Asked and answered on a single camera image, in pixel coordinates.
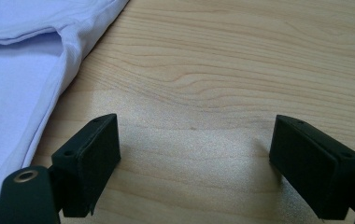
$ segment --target white fabric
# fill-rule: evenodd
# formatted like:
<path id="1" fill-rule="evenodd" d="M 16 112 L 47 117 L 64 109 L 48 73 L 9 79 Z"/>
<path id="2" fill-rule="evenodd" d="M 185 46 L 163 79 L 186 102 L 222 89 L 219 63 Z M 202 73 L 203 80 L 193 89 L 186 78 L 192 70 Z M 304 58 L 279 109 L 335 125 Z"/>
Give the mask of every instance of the white fabric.
<path id="1" fill-rule="evenodd" d="M 30 165 L 61 92 L 128 0 L 0 0 L 0 187 Z"/>

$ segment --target wooden table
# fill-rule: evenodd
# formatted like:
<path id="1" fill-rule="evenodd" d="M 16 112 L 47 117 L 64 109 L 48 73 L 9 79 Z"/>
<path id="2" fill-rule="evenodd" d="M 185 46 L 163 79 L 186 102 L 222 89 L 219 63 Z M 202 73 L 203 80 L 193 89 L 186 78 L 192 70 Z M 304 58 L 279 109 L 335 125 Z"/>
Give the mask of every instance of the wooden table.
<path id="1" fill-rule="evenodd" d="M 94 216 L 63 223 L 323 223 L 268 152 L 276 114 L 355 150 L 355 1 L 132 0 L 61 96 L 33 164 L 50 166 L 109 113 L 121 163 Z"/>

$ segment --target wood grain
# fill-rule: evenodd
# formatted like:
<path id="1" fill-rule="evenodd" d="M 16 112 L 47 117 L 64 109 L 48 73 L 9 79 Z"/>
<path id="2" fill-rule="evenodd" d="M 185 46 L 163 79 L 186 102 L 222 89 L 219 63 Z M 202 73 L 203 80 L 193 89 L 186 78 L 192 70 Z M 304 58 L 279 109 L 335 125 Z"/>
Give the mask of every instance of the wood grain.
<path id="1" fill-rule="evenodd" d="M 132 0 L 60 97 L 33 164 L 108 113 L 122 161 L 95 215 L 63 222 L 322 223 L 268 151 L 276 114 L 355 150 L 355 1 Z"/>

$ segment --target small hole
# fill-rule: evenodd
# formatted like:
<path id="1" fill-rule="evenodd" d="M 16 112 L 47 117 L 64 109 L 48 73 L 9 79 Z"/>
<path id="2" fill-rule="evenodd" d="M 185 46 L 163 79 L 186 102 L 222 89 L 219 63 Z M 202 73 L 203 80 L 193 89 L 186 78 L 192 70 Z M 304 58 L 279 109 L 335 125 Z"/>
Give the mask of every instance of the small hole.
<path id="1" fill-rule="evenodd" d="M 38 171 L 36 170 L 31 170 L 31 171 L 25 171 L 22 172 L 14 177 L 14 181 L 17 183 L 23 183 L 26 181 L 29 181 L 31 179 L 34 179 L 38 175 Z"/>
<path id="2" fill-rule="evenodd" d="M 75 152 L 74 151 L 70 151 L 70 150 L 68 150 L 68 151 L 66 151 L 64 153 L 65 156 L 73 156 L 74 154 L 75 154 Z"/>
<path id="3" fill-rule="evenodd" d="M 24 174 L 21 174 L 20 176 L 18 176 L 18 178 L 20 180 L 23 180 L 23 179 L 27 179 L 29 177 L 31 177 L 33 175 L 33 173 L 24 173 Z"/>
<path id="4" fill-rule="evenodd" d="M 344 157 L 347 157 L 347 158 L 352 158 L 353 156 L 347 152 L 343 152 L 341 153 L 341 155 L 343 155 Z"/>

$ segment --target clamp jaw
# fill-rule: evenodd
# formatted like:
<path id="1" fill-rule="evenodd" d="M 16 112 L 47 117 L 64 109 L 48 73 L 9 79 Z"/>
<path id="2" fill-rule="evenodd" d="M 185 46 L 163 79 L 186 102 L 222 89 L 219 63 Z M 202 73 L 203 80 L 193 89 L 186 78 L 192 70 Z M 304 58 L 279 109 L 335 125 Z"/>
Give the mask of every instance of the clamp jaw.
<path id="1" fill-rule="evenodd" d="M 277 116 L 270 162 L 322 219 L 355 211 L 355 151 L 299 119 Z"/>
<path id="2" fill-rule="evenodd" d="M 9 175 L 0 194 L 0 223 L 60 223 L 93 214 L 121 160 L 117 116 L 91 120 L 52 155 L 52 166 L 31 166 Z"/>

